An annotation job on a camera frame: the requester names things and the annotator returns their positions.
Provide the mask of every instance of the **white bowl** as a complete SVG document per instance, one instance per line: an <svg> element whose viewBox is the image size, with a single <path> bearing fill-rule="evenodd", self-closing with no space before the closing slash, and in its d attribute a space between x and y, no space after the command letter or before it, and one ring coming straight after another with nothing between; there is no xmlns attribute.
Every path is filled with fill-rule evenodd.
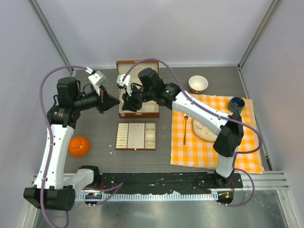
<svg viewBox="0 0 304 228"><path fill-rule="evenodd" d="M192 76L188 83L190 90L195 94L202 93L208 87L207 79L199 75Z"/></svg>

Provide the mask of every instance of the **wooden floor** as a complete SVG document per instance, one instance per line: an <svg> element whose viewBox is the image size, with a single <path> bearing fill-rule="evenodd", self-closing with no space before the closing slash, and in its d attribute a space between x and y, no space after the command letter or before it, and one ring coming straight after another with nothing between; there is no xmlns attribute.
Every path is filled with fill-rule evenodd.
<svg viewBox="0 0 304 228"><path fill-rule="evenodd" d="M116 69L103 69L101 71L108 78L104 84L108 93L118 97ZM174 71L187 90L188 79L193 75L202 75L209 82L204 94L245 97L244 88L236 67L182 67L175 68ZM88 74L85 71L78 70L76 73L76 78L81 81L82 87L89 83L87 77ZM174 77L165 68L160 68L160 77L165 83L175 83ZM74 136L87 137L91 142L91 150L83 158L74 158L68 153L65 173L75 173L81 165L98 166L100 172L205 171L206 169L204 168L170 165L172 111L165 107L160 107L160 113L161 117L154 119L120 119L118 117L118 106L104 114L99 114L96 109L81 112ZM157 150L116 151L117 126L121 122L155 122ZM261 157L265 170L269 170L263 152L261 152Z"/></svg>

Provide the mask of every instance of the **open box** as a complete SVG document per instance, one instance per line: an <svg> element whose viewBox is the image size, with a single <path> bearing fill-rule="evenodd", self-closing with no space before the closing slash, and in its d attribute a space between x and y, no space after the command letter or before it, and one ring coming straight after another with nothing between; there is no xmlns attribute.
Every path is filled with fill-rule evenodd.
<svg viewBox="0 0 304 228"><path fill-rule="evenodd" d="M138 60L124 60L124 61L117 61L116 67L117 67L117 73L119 75L127 73L127 71L136 63ZM130 73L132 82L141 84L138 74L142 70L146 68L151 68L155 70L158 73L159 69L159 63L158 61L147 61L144 63L138 64ZM123 100L123 94L126 91L124 89L119 89L119 110L118 115L120 118L159 118L160 117L160 108L159 105L156 104L155 101L149 101L146 103L143 103L142 108L138 110L137 112L132 111L123 111L122 106L124 104Z"/></svg>

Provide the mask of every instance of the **white wall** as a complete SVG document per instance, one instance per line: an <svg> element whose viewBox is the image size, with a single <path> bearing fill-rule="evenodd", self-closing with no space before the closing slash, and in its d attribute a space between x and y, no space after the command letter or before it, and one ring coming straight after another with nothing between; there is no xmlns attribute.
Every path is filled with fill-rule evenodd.
<svg viewBox="0 0 304 228"><path fill-rule="evenodd" d="M282 1L244 67L270 161L304 215L304 1Z"/></svg>
<svg viewBox="0 0 304 228"><path fill-rule="evenodd" d="M2 1L0 21L0 226L20 228L29 204L23 190L39 170L46 141L40 82L63 62L26 0ZM47 81L47 108L63 75Z"/></svg>
<svg viewBox="0 0 304 228"><path fill-rule="evenodd" d="M238 64L271 0L38 0L73 64Z"/></svg>

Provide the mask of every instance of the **orange plaid tablecloth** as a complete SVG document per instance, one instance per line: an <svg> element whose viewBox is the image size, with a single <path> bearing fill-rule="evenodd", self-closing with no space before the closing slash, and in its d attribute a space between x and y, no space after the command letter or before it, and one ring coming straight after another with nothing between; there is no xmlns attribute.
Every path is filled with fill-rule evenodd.
<svg viewBox="0 0 304 228"><path fill-rule="evenodd" d="M193 95L193 97L212 108L232 114L227 108L227 104L232 98L231 96ZM241 113L242 121L256 128L253 102L249 99L244 99L244 101L245 107ZM183 145L184 127L184 114L173 111L170 164L215 169L218 162L218 154L213 149L213 142L205 141L195 134L193 119L189 117L186 129L186 145ZM257 135L244 127L244 137L238 151L251 151L257 146ZM251 173L262 173L264 168L260 151L251 154L239 154L235 167Z"/></svg>

